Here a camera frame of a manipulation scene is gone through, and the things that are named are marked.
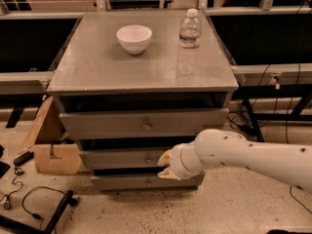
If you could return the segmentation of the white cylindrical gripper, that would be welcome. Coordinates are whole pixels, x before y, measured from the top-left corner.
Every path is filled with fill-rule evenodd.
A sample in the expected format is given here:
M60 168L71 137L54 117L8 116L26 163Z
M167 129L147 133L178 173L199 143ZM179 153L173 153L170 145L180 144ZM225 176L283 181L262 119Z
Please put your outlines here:
M200 174L204 167L195 152L193 142L176 145L168 149L159 158L157 165L165 168L157 174L162 179L189 179Z

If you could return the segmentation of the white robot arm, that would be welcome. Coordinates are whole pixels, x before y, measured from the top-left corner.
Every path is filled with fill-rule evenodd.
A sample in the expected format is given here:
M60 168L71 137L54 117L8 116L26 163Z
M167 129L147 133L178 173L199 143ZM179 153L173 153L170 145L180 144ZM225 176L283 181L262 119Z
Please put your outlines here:
M238 167L312 193L312 147L254 142L242 135L207 129L189 143L165 151L159 178L189 179L212 168Z

